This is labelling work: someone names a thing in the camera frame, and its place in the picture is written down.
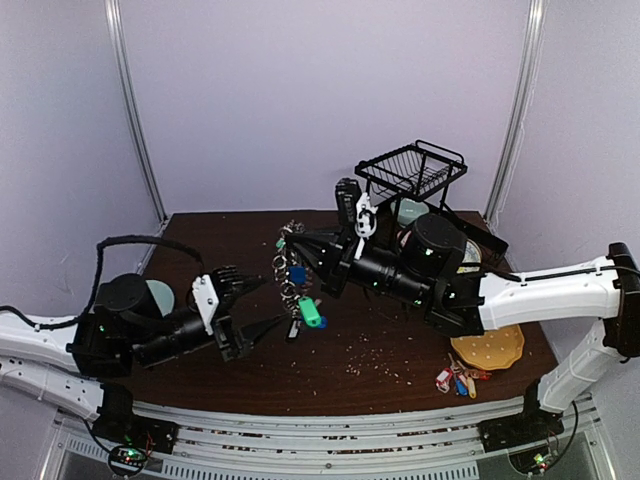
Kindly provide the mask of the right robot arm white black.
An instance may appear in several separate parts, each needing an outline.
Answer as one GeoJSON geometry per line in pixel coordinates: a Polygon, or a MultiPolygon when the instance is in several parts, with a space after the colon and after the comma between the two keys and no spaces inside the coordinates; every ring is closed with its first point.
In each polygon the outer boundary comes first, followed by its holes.
{"type": "Polygon", "coordinates": [[[530,322],[591,318],[586,337],[558,367],[527,390],[513,419],[519,440],[535,440],[577,395],[616,362],[639,355],[639,269],[628,247],[612,243],[605,256],[581,264],[504,273],[464,262],[465,233],[448,218],[425,213],[384,249],[371,243],[376,209],[354,179],[335,188],[335,229],[282,230],[286,257],[313,271],[338,298],[349,283],[423,309],[425,322],[449,338],[530,322]]]}

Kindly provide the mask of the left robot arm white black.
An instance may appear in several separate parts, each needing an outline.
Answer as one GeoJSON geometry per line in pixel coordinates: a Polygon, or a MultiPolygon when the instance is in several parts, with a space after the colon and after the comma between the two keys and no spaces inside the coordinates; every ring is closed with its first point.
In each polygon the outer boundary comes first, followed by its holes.
{"type": "Polygon", "coordinates": [[[1,309],[1,378],[94,425],[123,444],[144,433],[133,396],[117,379],[214,346],[226,361],[247,356],[281,316],[235,328],[234,304],[265,284],[234,267],[197,277],[179,308],[169,285],[124,274],[99,286],[79,317],[27,316],[1,309]]]}

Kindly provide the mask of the grey disc keyring organizer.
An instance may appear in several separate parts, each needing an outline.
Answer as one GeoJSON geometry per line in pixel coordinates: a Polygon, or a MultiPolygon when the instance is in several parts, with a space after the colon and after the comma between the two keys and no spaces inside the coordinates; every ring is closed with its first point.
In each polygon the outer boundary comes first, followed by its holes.
{"type": "MultiPolygon", "coordinates": [[[[291,220],[279,229],[278,239],[284,239],[285,235],[290,233],[304,232],[304,226],[291,220]]],[[[325,329],[328,320],[322,316],[322,323],[318,328],[308,327],[300,316],[298,308],[298,299],[303,296],[310,297],[313,282],[311,279],[311,269],[303,264],[303,260],[299,255],[285,246],[283,249],[277,249],[273,257],[271,268],[273,270],[273,279],[279,289],[282,307],[289,316],[288,329],[285,336],[287,343],[295,342],[300,334],[306,329],[325,329]]],[[[312,298],[319,311],[321,305],[320,299],[312,298]]]]}

